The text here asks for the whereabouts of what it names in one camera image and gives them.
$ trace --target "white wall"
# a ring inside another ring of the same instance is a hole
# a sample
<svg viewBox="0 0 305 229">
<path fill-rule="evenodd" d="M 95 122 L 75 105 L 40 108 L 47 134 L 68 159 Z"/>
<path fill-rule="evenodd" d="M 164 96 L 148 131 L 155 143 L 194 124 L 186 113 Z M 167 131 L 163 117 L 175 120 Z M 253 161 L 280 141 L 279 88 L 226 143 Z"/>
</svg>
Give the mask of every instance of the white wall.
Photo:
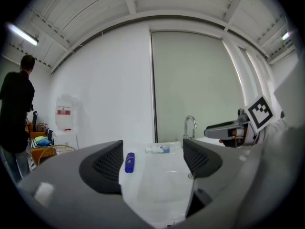
<svg viewBox="0 0 305 229">
<path fill-rule="evenodd" d="M 273 77 L 270 66 L 255 48 L 212 25 L 173 19 L 130 24 L 86 44 L 53 74 L 51 129 L 56 130 L 56 97 L 69 93 L 82 102 L 75 120 L 80 147 L 118 139 L 144 143 L 154 140 L 149 30 L 195 32 L 223 39 L 228 51 L 233 52 L 230 55 L 239 73 L 245 104 L 251 102 L 262 86 L 256 85 L 253 76 L 256 69 L 253 71 L 249 69 L 253 66 L 244 64 L 238 47 L 245 48 L 250 59 L 256 54 L 259 63 L 254 67 L 264 68 L 268 79 Z M 270 94 L 267 99 L 273 99 L 274 82 L 265 82 L 264 86 L 270 89 L 263 90 Z"/>
<path fill-rule="evenodd" d="M 257 75 L 258 84 L 261 86 L 260 94 L 263 94 L 266 97 L 267 101 L 270 104 L 272 104 L 271 93 L 270 93 L 271 89 L 268 86 L 268 79 L 270 78 L 270 76 L 268 74 L 265 65 L 261 63 L 259 57 L 252 49 L 248 48 L 246 54 L 248 55 L 251 63 L 253 64 L 253 68 Z"/>
<path fill-rule="evenodd" d="M 20 66 L 0 57 L 0 86 L 2 86 L 4 77 L 8 72 L 20 71 Z M 51 75 L 44 69 L 34 66 L 33 72 L 30 74 L 29 80 L 35 89 L 33 99 L 34 111 L 37 111 L 37 123 L 48 123 L 49 120 L 49 90 L 51 84 Z M 33 119 L 33 112 L 28 114 L 29 121 Z"/>
<path fill-rule="evenodd" d="M 56 98 L 77 97 L 79 147 L 119 140 L 153 142 L 149 30 L 133 24 L 78 50 L 52 76 L 50 126 Z"/>
<path fill-rule="evenodd" d="M 296 52 L 290 53 L 289 55 L 282 58 L 280 61 L 276 62 L 271 66 L 274 73 L 275 87 L 277 88 L 283 80 L 288 76 L 288 74 L 294 69 L 296 63 L 298 62 L 298 57 Z"/>
</svg>

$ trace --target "white cloth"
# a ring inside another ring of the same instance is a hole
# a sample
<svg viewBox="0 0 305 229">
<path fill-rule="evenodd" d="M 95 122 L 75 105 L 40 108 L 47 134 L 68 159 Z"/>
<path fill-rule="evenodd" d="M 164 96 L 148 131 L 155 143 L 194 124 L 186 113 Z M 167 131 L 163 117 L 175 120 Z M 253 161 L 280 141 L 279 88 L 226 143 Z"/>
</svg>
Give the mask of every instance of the white cloth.
<svg viewBox="0 0 305 229">
<path fill-rule="evenodd" d="M 268 138 L 271 138 L 277 133 L 283 132 L 289 128 L 285 118 L 279 119 L 276 122 L 270 123 L 259 133 L 257 144 L 264 143 Z"/>
</svg>

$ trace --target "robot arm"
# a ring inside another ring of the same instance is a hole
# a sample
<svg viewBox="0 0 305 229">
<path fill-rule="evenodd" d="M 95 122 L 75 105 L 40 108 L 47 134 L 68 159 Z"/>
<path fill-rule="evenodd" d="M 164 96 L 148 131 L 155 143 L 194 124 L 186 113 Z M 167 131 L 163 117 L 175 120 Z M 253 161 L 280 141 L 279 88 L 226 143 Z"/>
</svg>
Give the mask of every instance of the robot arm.
<svg viewBox="0 0 305 229">
<path fill-rule="evenodd" d="M 208 126 L 204 135 L 222 140 L 225 146 L 237 148 L 261 144 L 288 129 L 285 119 L 271 123 L 274 114 L 263 96 L 245 109 L 239 109 L 237 114 L 237 120 Z"/>
<path fill-rule="evenodd" d="M 244 109 L 239 109 L 237 114 L 238 118 L 235 121 L 208 126 L 204 135 L 220 139 L 228 147 L 253 146 L 258 141 L 260 133 L 254 130 Z"/>
</svg>

